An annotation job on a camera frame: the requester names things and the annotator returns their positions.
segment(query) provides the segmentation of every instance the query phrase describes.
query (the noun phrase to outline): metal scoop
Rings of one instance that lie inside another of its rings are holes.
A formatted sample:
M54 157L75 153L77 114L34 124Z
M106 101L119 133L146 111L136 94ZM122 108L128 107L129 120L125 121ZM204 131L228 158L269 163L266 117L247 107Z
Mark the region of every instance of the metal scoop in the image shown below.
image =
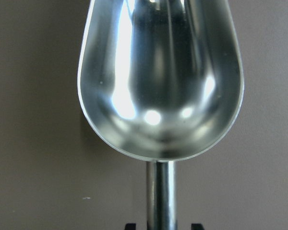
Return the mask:
M223 138L244 81L227 0L91 0L78 92L94 131L147 163L147 227L176 230L174 161Z

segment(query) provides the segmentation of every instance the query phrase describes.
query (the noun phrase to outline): stainless steel scoop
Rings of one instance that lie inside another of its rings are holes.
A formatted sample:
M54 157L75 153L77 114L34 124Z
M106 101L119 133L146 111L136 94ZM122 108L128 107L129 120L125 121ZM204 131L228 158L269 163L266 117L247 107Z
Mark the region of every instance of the stainless steel scoop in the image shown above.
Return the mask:
M174 161L223 138L244 81L227 0L91 0L78 92L94 131L147 163L149 230L175 230Z

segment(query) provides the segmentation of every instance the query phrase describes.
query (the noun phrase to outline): scoop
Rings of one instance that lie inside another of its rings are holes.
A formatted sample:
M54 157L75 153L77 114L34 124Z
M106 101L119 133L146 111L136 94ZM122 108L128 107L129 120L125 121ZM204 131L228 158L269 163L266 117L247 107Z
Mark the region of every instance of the scoop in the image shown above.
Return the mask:
M91 0L78 93L94 131L147 161L147 228L176 230L175 161L230 130L244 80L227 0Z

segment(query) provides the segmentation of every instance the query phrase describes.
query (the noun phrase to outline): metal handle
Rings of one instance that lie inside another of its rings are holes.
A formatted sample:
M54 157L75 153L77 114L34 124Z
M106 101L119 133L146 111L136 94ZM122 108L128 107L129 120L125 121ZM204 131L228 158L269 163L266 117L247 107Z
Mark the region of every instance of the metal handle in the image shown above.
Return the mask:
M175 162L147 162L147 230L177 230Z

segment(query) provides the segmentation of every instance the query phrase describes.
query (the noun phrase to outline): silver scoop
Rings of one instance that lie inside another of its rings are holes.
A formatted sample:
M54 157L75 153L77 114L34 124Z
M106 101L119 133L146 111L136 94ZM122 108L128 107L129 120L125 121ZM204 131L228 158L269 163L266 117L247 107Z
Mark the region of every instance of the silver scoop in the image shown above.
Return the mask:
M223 138L244 80L227 0L91 0L78 92L94 131L147 161L147 227L176 230L175 161Z

